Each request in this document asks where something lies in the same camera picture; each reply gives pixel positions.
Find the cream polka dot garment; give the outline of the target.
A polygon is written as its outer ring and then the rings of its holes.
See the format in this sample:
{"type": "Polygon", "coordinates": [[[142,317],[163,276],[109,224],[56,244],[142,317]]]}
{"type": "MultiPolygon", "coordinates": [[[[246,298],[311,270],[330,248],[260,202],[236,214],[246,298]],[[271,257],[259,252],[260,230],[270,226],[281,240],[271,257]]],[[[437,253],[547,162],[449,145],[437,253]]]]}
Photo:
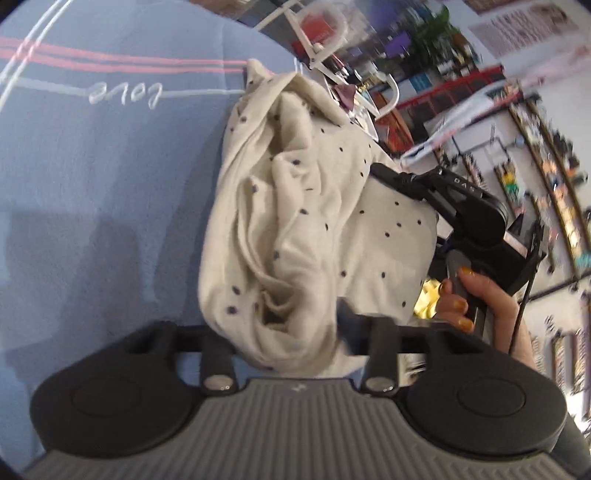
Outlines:
{"type": "Polygon", "coordinates": [[[339,301],[412,320],[437,215],[375,179],[390,157],[317,82],[246,66],[226,126],[198,278],[206,323],[257,368],[338,377],[363,367],[339,301]]]}

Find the white metal rack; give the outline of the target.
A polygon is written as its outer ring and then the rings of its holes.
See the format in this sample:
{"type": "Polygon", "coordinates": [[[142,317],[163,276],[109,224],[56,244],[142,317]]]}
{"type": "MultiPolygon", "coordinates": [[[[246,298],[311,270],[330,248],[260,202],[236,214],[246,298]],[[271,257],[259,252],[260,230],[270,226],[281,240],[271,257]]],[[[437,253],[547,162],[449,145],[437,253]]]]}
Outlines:
{"type": "Polygon", "coordinates": [[[335,85],[348,85],[342,74],[335,73],[327,63],[339,60],[351,69],[367,62],[362,44],[376,37],[359,5],[354,1],[283,1],[253,25],[262,32],[278,19],[287,22],[288,29],[304,50],[304,64],[335,85]]]}

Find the blue striped bed sheet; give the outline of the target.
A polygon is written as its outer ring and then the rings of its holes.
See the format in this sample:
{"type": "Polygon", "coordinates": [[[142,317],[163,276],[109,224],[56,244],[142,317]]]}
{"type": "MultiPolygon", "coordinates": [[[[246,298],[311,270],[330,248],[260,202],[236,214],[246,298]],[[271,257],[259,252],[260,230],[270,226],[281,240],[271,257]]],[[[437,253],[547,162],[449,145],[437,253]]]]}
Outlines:
{"type": "Polygon", "coordinates": [[[1,457],[42,452],[54,372],[160,318],[200,323],[202,242],[245,61],[300,64],[186,1],[25,1],[1,24],[1,457]]]}

